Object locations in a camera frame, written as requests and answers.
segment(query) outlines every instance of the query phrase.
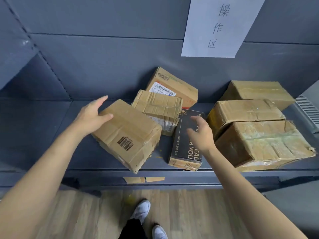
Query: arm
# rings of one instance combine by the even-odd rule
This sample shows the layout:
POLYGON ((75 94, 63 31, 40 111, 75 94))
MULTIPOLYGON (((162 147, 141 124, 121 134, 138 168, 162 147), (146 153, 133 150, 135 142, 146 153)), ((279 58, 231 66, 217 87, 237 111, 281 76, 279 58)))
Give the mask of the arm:
POLYGON ((306 236, 217 150, 207 122, 200 116, 192 119, 198 124, 198 132, 188 129, 190 139, 213 168, 252 237, 305 239, 306 236))
POLYGON ((2 238, 30 238, 55 197, 71 157, 80 141, 112 119, 98 115, 107 99, 101 97, 83 107, 74 122, 4 196, 0 203, 2 238))

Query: hand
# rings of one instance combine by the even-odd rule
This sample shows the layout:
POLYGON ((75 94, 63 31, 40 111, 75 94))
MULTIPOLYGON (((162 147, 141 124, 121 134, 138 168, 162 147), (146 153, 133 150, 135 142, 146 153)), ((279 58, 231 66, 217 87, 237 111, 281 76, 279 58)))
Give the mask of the hand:
POLYGON ((204 118, 200 116, 191 116, 190 118, 197 122, 198 125, 198 132, 195 132, 191 128, 187 129, 187 134, 195 147, 202 153, 216 149, 213 132, 204 118))
POLYGON ((99 129, 105 122, 113 118, 113 114, 109 113, 99 116, 98 108, 103 104, 108 96, 103 96, 82 107, 78 116, 75 118, 70 127, 74 128, 81 136, 86 136, 99 129))

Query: white vent grille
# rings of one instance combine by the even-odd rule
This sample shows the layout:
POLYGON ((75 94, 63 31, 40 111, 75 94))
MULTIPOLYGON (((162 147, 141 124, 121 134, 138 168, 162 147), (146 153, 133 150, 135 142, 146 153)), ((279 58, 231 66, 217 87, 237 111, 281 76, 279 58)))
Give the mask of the white vent grille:
POLYGON ((315 127, 313 133, 319 132, 319 110, 304 95, 300 95, 296 98, 296 104, 313 123, 315 127))

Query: shoe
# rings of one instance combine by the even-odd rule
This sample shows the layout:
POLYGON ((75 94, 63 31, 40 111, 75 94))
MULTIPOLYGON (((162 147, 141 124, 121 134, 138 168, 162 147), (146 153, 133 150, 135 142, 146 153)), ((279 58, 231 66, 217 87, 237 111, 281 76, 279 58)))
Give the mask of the shoe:
POLYGON ((153 239, 168 239, 166 232, 160 225, 153 227, 152 235, 153 239))
POLYGON ((151 203, 145 199, 135 208, 133 215, 130 219, 140 220, 141 225, 143 224, 148 212, 150 211, 151 203))

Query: black pants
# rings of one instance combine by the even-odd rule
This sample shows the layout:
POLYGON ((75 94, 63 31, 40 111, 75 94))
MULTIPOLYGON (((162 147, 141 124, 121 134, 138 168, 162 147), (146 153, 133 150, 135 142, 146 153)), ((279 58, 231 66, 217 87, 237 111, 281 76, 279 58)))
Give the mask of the black pants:
POLYGON ((122 229, 119 239, 131 239, 131 238, 147 239, 140 220, 130 219, 126 222, 125 227, 122 229))

